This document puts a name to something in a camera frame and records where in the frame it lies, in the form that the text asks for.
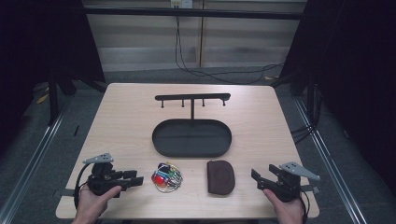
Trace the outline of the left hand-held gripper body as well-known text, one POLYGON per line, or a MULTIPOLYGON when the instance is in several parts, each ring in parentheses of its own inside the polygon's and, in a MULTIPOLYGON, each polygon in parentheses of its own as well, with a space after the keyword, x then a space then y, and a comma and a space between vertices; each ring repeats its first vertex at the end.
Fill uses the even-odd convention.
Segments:
POLYGON ((120 181, 123 178, 123 171, 115 171, 113 161, 113 157, 108 152, 83 161, 85 165, 93 165, 87 185, 97 196, 105 194, 115 186, 122 186, 123 189, 126 189, 120 181))

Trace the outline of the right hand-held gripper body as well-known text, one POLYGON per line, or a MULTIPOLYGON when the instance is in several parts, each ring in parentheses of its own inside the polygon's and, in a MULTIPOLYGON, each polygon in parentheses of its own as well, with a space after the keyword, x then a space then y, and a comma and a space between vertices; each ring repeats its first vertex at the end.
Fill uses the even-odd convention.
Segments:
POLYGON ((302 190, 301 177, 313 180, 320 180, 320 176, 305 169, 295 161, 280 164, 277 168, 281 170, 281 175, 277 176, 277 181, 269 181, 265 188, 271 190, 276 197, 288 203, 297 199, 302 190))

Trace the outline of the brown pouch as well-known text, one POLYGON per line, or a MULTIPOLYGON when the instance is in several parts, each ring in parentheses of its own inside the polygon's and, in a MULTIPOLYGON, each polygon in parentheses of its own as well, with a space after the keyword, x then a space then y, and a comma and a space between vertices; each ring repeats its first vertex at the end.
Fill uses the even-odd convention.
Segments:
POLYGON ((227 161, 209 161, 206 164, 207 190, 211 194, 228 195, 235 187, 234 171, 227 161))

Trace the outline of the black oval tray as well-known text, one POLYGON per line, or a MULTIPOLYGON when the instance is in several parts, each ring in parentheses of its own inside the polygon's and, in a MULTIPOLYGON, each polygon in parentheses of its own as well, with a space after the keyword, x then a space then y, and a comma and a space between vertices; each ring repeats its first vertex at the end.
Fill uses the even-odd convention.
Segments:
POLYGON ((151 139, 155 149, 170 158, 216 158, 225 154, 231 146, 233 136, 230 128, 216 119, 197 119, 195 101, 219 99, 222 104, 231 98, 230 93, 195 93, 156 95, 164 108, 165 101, 180 100, 184 106, 190 100, 189 119, 167 119, 153 130, 151 139))

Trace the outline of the person's left hand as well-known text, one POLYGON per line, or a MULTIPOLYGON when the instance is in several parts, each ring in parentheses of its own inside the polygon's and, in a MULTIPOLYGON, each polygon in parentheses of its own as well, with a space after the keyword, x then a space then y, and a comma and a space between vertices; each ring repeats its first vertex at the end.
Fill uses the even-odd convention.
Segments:
POLYGON ((121 192, 116 186, 103 195, 95 195, 88 186, 79 192, 78 209, 72 224, 94 224, 107 209, 107 203, 121 192))

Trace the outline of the person's right hand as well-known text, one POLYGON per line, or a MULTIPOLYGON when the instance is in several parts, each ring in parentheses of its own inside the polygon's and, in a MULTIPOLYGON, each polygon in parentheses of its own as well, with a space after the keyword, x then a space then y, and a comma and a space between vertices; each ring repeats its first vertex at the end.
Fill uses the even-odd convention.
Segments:
POLYGON ((303 224, 304 209, 298 199, 284 203, 269 189, 264 189, 263 193, 273 205, 279 224, 303 224))

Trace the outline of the black stand leg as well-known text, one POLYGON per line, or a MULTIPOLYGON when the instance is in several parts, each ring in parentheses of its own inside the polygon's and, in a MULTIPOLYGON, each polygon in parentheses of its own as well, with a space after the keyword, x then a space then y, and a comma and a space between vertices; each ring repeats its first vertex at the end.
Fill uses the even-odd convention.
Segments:
POLYGON ((58 91, 55 75, 49 73, 49 125, 52 125, 59 116, 58 91))

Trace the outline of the black curtain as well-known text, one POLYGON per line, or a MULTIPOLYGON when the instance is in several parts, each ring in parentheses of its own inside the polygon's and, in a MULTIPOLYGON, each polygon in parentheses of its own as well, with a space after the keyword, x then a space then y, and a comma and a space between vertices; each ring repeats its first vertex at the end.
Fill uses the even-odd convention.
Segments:
POLYGON ((0 157, 15 139, 38 83, 105 80, 82 0, 0 0, 0 157))
POLYGON ((280 76, 318 85, 396 196, 396 0, 307 0, 280 76))

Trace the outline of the black horizontal bar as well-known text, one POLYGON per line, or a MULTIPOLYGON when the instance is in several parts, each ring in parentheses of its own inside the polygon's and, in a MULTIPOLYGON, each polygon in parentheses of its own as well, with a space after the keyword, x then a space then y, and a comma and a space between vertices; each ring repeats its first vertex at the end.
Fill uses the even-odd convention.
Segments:
POLYGON ((208 18, 241 18, 268 20, 300 20, 304 14, 294 12, 240 11, 215 9, 175 9, 175 8, 124 8, 124 7, 85 7, 87 14, 176 16, 208 18))

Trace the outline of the metal floor rail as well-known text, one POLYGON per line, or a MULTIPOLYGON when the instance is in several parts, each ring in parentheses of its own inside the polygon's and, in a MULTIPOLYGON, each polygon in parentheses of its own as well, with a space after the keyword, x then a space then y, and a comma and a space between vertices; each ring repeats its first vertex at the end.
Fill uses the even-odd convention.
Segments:
POLYGON ((368 224, 363 212, 361 211, 361 207, 340 173, 340 170, 332 158, 332 154, 327 148, 320 132, 314 127, 313 123, 308 118, 307 108, 304 105, 303 100, 300 97, 297 97, 294 99, 294 102, 304 121, 304 125, 308 128, 308 132, 316 146, 318 154, 321 157, 350 218, 352 219, 352 222, 354 224, 368 224))
POLYGON ((0 159, 0 224, 10 224, 14 218, 68 105, 68 101, 61 104, 54 120, 50 120, 49 105, 30 105, 22 116, 21 126, 0 159))

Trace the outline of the white wall socket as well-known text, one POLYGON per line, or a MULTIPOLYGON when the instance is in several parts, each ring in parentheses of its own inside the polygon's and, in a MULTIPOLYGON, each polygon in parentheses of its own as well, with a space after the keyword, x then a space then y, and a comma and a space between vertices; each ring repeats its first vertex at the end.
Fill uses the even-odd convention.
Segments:
POLYGON ((170 0, 171 8, 193 8, 193 0, 170 0))

